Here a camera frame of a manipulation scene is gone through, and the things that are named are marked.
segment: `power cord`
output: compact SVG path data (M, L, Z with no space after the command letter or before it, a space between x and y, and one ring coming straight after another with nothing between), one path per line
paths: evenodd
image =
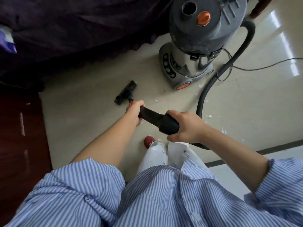
M225 48L224 48L223 50L228 54L229 59L231 59L231 58L232 58L232 55L230 54L230 52L229 52L227 49L225 49ZM257 70L262 70L262 69L265 69L265 68L270 68L270 67L275 66L275 65L277 65L277 64L280 64L280 63L282 63L282 62L290 61L290 60L303 60L303 57L300 57L300 58L290 58L290 59L286 59L286 60L283 60L283 61L279 61L279 62L277 62L277 63L274 63L274 64L272 64L272 65L269 65L269 66L266 66L266 67L263 67L263 68L255 68L255 69L245 69L245 68L239 68L239 67L236 67L236 66L234 66L234 65L231 65L230 68L229 68L229 73L228 73L227 77L226 77L224 80L220 80L220 79L219 79L219 77L218 77L218 71L217 71L217 78L218 78L218 80L221 81L221 82L227 80L227 78L228 78L229 75L231 74L233 68L240 69L240 70L243 70L243 71L257 71Z

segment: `person's left hand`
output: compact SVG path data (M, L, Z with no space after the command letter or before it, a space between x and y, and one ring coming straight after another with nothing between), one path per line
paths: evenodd
M136 126L139 126L140 123L142 122L142 119L138 117L141 106L145 107L143 100L136 101L132 105L129 105L125 111L125 114L128 114L132 118L134 118L134 122L135 122Z

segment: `white pants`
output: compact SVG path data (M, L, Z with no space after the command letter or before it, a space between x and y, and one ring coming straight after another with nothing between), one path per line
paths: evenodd
M191 158L196 161L201 167L207 169L207 166L189 147L188 143L169 142L166 150L164 144L160 142L152 142L142 162L139 165L137 175L152 166L167 165L171 163L175 164L179 169L181 169L187 156L191 156Z

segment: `rolled-up sleeve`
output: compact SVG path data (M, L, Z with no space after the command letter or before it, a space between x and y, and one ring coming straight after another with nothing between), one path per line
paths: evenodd
M45 175L7 226L112 226L125 181L93 159Z
M269 171L255 195L245 202L298 226L303 226L303 162L295 159L270 160Z

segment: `vacuum hose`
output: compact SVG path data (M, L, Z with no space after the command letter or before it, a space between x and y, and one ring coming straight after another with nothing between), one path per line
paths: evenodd
M217 81L217 79L220 78L220 76L222 76L222 74L240 57L240 55L245 51L245 49L248 47L248 45L252 41L252 38L255 35L256 26L253 21L251 21L249 19L244 19L241 24L241 27L245 27L247 29L247 36L246 36L243 44L238 49L238 51L233 55L233 57L218 70L217 75L214 75L209 80L209 82L206 84L205 88L203 89L203 91L199 97L196 114L201 118L202 118L203 103L204 103L204 100L205 100L206 95L209 92L210 88L214 85L214 83ZM195 145L202 149L209 150L209 148L207 148L206 146L204 146L200 143L193 143L192 145Z

